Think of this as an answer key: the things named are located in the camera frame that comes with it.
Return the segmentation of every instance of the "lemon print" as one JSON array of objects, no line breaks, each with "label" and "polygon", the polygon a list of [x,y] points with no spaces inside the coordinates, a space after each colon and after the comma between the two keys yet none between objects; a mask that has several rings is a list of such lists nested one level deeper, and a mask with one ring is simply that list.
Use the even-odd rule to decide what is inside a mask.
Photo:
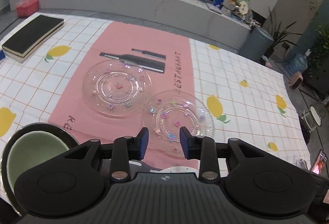
[{"label": "lemon print", "polygon": [[230,120],[226,121],[226,115],[223,114],[223,106],[214,95],[207,98],[207,107],[210,113],[224,124],[230,122]]},{"label": "lemon print", "polygon": [[46,62],[48,62],[47,60],[53,60],[54,57],[59,57],[62,56],[64,54],[66,54],[69,50],[71,49],[71,47],[69,46],[57,46],[55,48],[52,48],[46,55],[46,57],[44,58],[44,60]]},{"label": "lemon print", "polygon": [[214,45],[211,45],[211,44],[209,44],[208,47],[213,49],[213,50],[217,50],[217,51],[220,49],[220,47],[217,47],[217,46],[214,46]]},{"label": "lemon print", "polygon": [[275,100],[276,100],[276,105],[280,111],[280,114],[283,116],[283,117],[286,117],[284,114],[286,113],[284,109],[287,108],[287,104],[285,102],[285,100],[279,96],[279,95],[275,95]]},{"label": "lemon print", "polygon": [[15,117],[16,114],[12,113],[10,109],[6,107],[0,108],[0,137],[2,137],[8,132]]},{"label": "lemon print", "polygon": [[248,82],[245,79],[240,81],[240,85],[245,88],[249,87]]},{"label": "lemon print", "polygon": [[268,148],[270,148],[274,152],[277,152],[279,150],[274,142],[269,142],[268,143]]}]

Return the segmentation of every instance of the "pink storage box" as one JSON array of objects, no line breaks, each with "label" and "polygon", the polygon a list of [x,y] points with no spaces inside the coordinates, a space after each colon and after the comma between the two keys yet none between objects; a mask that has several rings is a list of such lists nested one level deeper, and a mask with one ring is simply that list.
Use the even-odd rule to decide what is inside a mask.
[{"label": "pink storage box", "polygon": [[16,3],[18,17],[26,17],[39,9],[39,0],[20,0]]}]

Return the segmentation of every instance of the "metal screw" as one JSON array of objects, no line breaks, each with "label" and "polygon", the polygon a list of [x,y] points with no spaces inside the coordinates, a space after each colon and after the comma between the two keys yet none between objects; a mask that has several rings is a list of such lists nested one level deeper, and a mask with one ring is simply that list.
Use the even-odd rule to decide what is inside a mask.
[{"label": "metal screw", "polygon": [[207,171],[202,173],[202,177],[206,180],[214,180],[218,177],[218,174],[213,171]]},{"label": "metal screw", "polygon": [[128,177],[128,173],[124,171],[115,171],[112,173],[112,177],[117,180],[123,180]]}]

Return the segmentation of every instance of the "power outlet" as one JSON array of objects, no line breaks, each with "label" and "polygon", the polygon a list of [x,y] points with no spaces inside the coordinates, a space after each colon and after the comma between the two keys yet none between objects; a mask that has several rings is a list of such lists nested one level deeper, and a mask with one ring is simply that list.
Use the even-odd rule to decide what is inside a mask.
[{"label": "power outlet", "polygon": [[287,44],[286,42],[282,43],[282,47],[286,50],[289,50],[290,49],[290,46],[289,44]]}]

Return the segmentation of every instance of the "phone screen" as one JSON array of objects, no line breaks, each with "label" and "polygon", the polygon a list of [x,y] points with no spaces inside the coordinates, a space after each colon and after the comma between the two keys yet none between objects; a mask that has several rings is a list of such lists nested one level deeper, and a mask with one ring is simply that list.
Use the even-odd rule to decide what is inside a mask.
[{"label": "phone screen", "polygon": [[324,153],[324,151],[320,150],[319,155],[317,156],[315,163],[311,168],[311,171],[313,173],[320,175],[327,163],[327,160],[328,160],[328,158],[327,158],[326,154]]}]

